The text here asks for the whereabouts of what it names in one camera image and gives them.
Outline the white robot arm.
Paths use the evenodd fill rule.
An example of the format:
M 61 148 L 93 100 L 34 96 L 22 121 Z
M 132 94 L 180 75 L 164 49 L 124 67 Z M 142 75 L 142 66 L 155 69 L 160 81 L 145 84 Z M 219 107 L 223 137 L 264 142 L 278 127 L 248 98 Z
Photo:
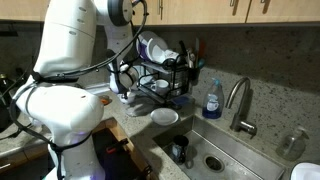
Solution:
M 104 105 L 76 83 L 107 67 L 112 92 L 134 85 L 138 72 L 124 60 L 138 38 L 130 24 L 134 6 L 131 0 L 50 0 L 37 61 L 9 109 L 13 121 L 22 112 L 50 130 L 46 138 L 19 126 L 48 143 L 54 168 L 44 180 L 105 180 L 92 138 Z

